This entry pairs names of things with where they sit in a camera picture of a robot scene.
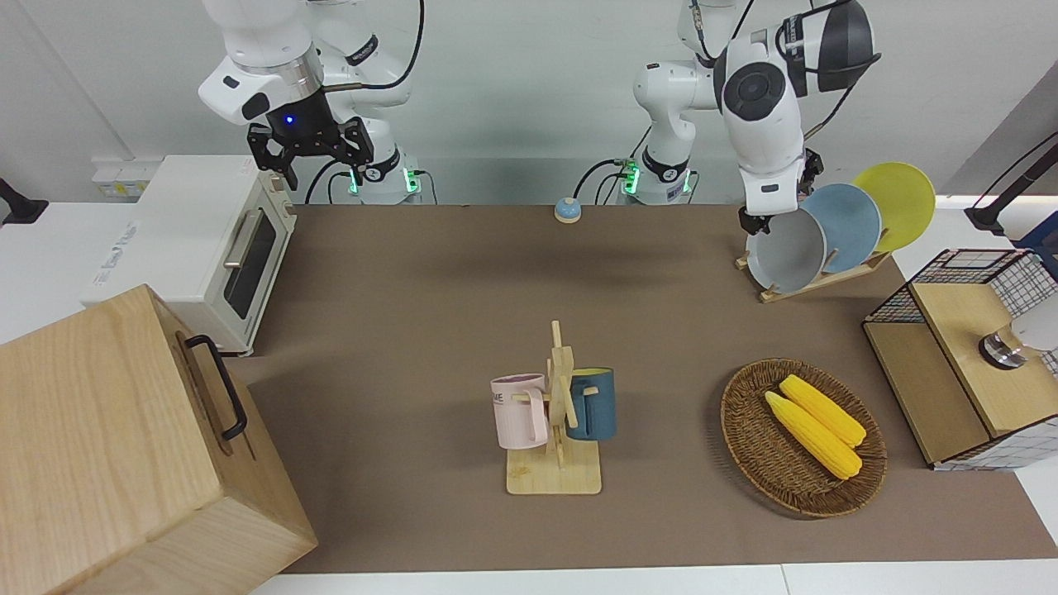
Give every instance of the mug handle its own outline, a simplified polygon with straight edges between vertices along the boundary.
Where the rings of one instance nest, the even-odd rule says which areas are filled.
[[[546,438],[547,419],[544,413],[544,393],[536,386],[527,387],[526,393],[529,393],[529,407],[532,411],[532,439]]]

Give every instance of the table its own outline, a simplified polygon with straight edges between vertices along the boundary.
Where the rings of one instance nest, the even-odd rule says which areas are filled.
[[[1053,557],[1017,477],[926,469],[859,322],[894,266],[760,304],[735,210],[299,210],[251,383],[321,546],[295,573]],[[618,436],[598,497],[504,490],[490,378],[543,371],[548,321],[610,365]],[[717,403],[742,365],[795,357],[872,409],[875,501],[794,520],[745,488]],[[545,525],[553,513],[558,522]]]

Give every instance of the wicker basket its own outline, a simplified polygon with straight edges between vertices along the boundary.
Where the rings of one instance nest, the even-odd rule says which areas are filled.
[[[797,374],[841,405],[867,429],[856,447],[860,472],[847,481],[832,475],[776,419],[764,399]],[[728,382],[720,399],[724,440],[738,469],[765,495],[789,510],[813,518],[855,512],[878,493],[886,475],[886,444],[871,412],[839,380],[807,363],[770,359],[751,363]]]

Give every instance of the yellow corn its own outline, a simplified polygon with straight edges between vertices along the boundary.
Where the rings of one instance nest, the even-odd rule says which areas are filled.
[[[835,477],[847,480],[859,473],[860,467],[863,466],[859,455],[815,417],[808,415],[808,412],[771,391],[764,393],[764,398],[771,405],[776,418],[816,457],[816,461],[834,473]]]
[[[789,400],[801,405],[801,409],[807,411],[820,423],[834,432],[834,435],[841,441],[853,448],[863,444],[863,438],[867,437],[867,430],[863,429],[863,426],[853,419],[853,416],[849,415],[838,403],[831,400],[831,397],[820,393],[818,389],[805,382],[801,377],[791,374],[786,377],[786,380],[779,383],[779,387],[783,390]]]

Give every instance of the wooden crate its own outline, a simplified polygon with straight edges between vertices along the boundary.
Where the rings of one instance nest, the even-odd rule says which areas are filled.
[[[315,537],[245,385],[146,286],[0,346],[0,592],[248,593]]]
[[[927,463],[1009,447],[1058,416],[1058,381],[1042,361],[1007,371],[982,359],[980,339],[1010,322],[989,285],[912,283],[910,296],[924,322],[863,328]]]

